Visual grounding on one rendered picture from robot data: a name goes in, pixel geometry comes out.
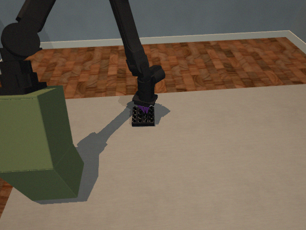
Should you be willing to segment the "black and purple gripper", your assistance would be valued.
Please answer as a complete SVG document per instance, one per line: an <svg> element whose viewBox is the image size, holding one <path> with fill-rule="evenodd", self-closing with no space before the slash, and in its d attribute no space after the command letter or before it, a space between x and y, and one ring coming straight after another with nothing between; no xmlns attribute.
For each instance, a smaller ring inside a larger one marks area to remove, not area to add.
<svg viewBox="0 0 306 230"><path fill-rule="evenodd" d="M137 105L144 113L146 112L146 114L148 113L150 105L154 106L158 98L157 94L154 94L153 97L151 96L151 89L145 92L138 89L132 98L134 104Z"/></svg>

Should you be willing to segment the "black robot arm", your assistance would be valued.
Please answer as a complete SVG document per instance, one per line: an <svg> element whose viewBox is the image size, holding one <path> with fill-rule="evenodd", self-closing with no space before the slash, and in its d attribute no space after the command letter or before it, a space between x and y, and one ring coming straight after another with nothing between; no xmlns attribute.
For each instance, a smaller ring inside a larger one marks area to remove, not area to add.
<svg viewBox="0 0 306 230"><path fill-rule="evenodd" d="M31 61L25 59L42 50L38 33L42 31L55 1L25 0L15 19L18 22L3 29L0 38L3 46L0 48L0 96L26 95L47 88L47 82L39 82ZM151 89L153 98L155 85L165 78L165 72L161 65L150 67L129 0L109 2L123 42L128 69L132 76L137 77L137 89L141 92Z"/></svg>

